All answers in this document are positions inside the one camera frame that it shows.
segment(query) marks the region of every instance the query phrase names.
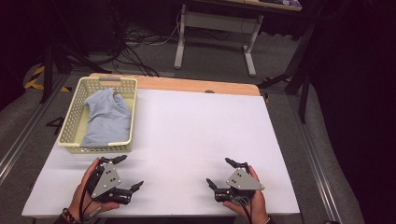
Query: gray cloth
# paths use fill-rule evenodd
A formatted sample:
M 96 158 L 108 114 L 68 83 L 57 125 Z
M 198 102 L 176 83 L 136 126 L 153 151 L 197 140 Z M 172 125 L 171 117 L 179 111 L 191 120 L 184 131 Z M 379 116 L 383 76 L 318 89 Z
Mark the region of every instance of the gray cloth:
M 85 100 L 90 120 L 82 147 L 105 147 L 109 142 L 128 141 L 132 114 L 122 96 L 113 94 L 113 89 L 104 89 Z

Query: desk leg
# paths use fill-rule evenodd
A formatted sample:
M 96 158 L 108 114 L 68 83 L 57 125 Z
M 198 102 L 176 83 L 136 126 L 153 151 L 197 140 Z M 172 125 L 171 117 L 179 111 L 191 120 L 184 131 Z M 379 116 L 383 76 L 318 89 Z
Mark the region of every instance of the desk leg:
M 178 45 L 177 45 L 177 52 L 176 52 L 175 65 L 174 65 L 176 69 L 181 68 L 181 62 L 183 61 L 185 27 L 186 27 L 186 5 L 183 5 L 183 8 L 181 9 L 180 34 L 178 36 Z
M 254 69 L 253 59 L 251 58 L 250 52 L 253 49 L 254 42 L 256 41 L 256 37 L 259 34 L 260 27 L 262 26 L 262 18 L 263 18 L 263 16 L 259 16 L 259 18 L 257 19 L 257 23 L 254 26 L 254 31 L 251 34 L 250 43 L 249 43 L 248 46 L 244 46 L 245 59 L 247 61 L 248 74 L 251 77 L 255 77 L 256 76 L 256 69 Z

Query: desk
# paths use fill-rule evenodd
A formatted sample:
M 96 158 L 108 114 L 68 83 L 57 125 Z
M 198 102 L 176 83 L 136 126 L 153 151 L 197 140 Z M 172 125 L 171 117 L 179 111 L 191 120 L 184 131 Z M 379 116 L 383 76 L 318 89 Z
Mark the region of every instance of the desk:
M 215 4 L 216 1 L 209 1 L 211 4 Z M 259 0 L 222 0 L 218 2 L 232 2 L 239 4 L 248 4 L 256 7 L 274 7 L 284 10 L 300 11 L 300 7 L 292 6 L 282 6 L 271 3 L 260 2 Z M 188 11 L 186 5 L 182 6 L 181 17 L 180 17 L 180 29 L 179 29 L 179 39 L 177 44 L 177 53 L 175 58 L 176 69 L 181 68 L 184 46 L 185 46 L 185 29 L 187 26 L 221 30 L 242 34 L 249 34 L 250 41 L 247 45 L 243 46 L 243 51 L 245 54 L 245 60 L 247 62 L 248 74 L 251 77 L 256 76 L 256 70 L 254 68 L 253 60 L 251 58 L 251 50 L 253 49 L 254 43 L 256 41 L 257 35 L 260 31 L 262 25 L 263 15 L 259 15 L 257 19 L 246 19 L 246 18 L 235 18 L 228 16 L 213 15 L 208 13 L 199 13 Z
M 270 214 L 299 213 L 265 102 L 255 86 L 136 78 L 132 151 L 117 169 L 122 179 L 119 188 L 127 189 L 141 180 L 145 183 L 130 204 L 100 216 L 235 216 L 216 203 L 205 181 L 208 177 L 220 188 L 227 187 L 225 180 L 233 167 L 225 162 L 226 157 L 254 166 L 266 187 L 264 194 Z M 212 91 L 227 94 L 183 91 L 189 87 L 181 83 L 195 83 L 202 90 L 210 86 Z M 177 91 L 143 89 L 163 86 Z M 242 89 L 256 91 L 246 95 L 230 94 Z M 70 204 L 77 184 L 94 158 L 119 155 L 72 155 L 55 144 L 22 215 L 58 216 L 62 208 Z

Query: black stand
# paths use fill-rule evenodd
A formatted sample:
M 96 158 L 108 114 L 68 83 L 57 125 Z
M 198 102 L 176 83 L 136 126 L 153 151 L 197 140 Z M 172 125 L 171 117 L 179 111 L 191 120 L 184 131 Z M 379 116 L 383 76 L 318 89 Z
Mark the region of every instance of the black stand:
M 288 77 L 292 77 L 291 82 L 285 88 L 287 95 L 295 95 L 297 91 L 303 86 L 299 105 L 299 116 L 302 123 L 305 123 L 305 109 L 310 84 L 309 79 L 314 68 L 319 62 L 320 54 L 328 50 L 334 36 L 338 34 L 337 28 L 339 28 L 339 26 L 337 26 L 336 23 L 347 10 L 347 7 L 350 3 L 351 0 L 344 0 L 339 6 L 338 10 L 328 16 L 326 20 L 323 20 L 319 16 L 322 10 L 322 8 L 320 8 L 317 13 L 317 18 L 309 21 L 308 27 L 304 32 L 300 40 L 300 44 L 295 50 L 285 73 L 257 85 L 259 89 L 266 89 L 277 82 L 283 81 Z M 311 37 L 320 21 L 327 22 L 325 24 L 321 24 L 323 26 L 327 25 L 327 27 L 323 28 L 322 34 L 320 34 L 316 42 L 313 43 Z
M 44 104 L 52 94 L 52 64 L 55 63 L 55 66 L 58 68 L 59 73 L 61 74 L 69 75 L 72 71 L 73 68 L 69 59 L 67 58 L 67 55 L 73 56 L 81 63 L 90 67 L 94 72 L 111 74 L 111 71 L 107 71 L 99 67 L 66 45 L 52 43 L 47 46 L 45 51 L 44 91 L 40 104 Z

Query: yellow basket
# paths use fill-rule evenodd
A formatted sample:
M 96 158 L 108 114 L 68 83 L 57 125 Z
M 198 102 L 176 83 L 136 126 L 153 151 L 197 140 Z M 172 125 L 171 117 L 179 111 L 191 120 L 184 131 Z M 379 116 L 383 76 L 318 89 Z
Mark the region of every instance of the yellow basket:
M 137 80 L 129 77 L 82 77 L 67 111 L 64 126 L 58 138 L 58 145 L 74 154 L 131 151 L 136 86 Z M 90 109 L 84 105 L 84 101 L 96 91 L 107 88 L 113 88 L 115 94 L 120 94 L 131 110 L 129 139 L 126 142 L 111 142 L 107 146 L 81 147 L 80 144 L 87 132 L 87 122 L 90 118 Z

